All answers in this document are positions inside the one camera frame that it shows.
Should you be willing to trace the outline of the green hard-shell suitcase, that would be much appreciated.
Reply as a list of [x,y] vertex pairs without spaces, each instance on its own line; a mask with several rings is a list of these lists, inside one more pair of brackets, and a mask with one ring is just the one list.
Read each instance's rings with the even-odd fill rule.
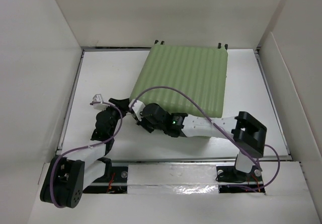
[[211,118],[223,115],[228,45],[216,47],[155,44],[129,97],[157,103],[170,113]]

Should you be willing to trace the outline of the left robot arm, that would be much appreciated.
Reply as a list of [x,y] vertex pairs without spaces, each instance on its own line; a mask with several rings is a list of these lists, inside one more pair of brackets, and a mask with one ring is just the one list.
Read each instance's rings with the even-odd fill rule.
[[88,144],[72,148],[52,158],[41,191],[40,200],[57,208],[74,208],[83,190],[95,180],[107,182],[112,177],[112,161],[106,155],[112,149],[123,118],[129,111],[129,99],[97,98],[92,106],[103,106],[96,115],[95,129]]

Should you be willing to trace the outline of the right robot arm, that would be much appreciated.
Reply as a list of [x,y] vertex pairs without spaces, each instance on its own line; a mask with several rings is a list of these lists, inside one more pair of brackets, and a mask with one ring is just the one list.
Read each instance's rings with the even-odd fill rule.
[[244,180],[259,171],[256,162],[264,155],[267,128],[250,113],[240,111],[228,118],[198,117],[187,113],[169,113],[156,103],[132,103],[133,117],[146,131],[160,130],[170,137],[215,137],[232,140],[239,149],[232,168],[233,176]]

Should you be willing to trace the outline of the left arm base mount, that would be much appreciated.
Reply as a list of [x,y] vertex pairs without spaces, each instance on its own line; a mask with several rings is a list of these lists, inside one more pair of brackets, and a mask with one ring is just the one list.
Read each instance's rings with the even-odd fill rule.
[[95,180],[84,194],[126,194],[127,193],[128,166],[112,165],[108,176]]

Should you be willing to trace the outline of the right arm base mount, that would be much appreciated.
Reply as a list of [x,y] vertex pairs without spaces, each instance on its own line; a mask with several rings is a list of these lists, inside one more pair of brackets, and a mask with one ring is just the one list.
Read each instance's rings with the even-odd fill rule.
[[219,193],[266,193],[262,176],[239,172],[234,166],[217,166],[216,182]]

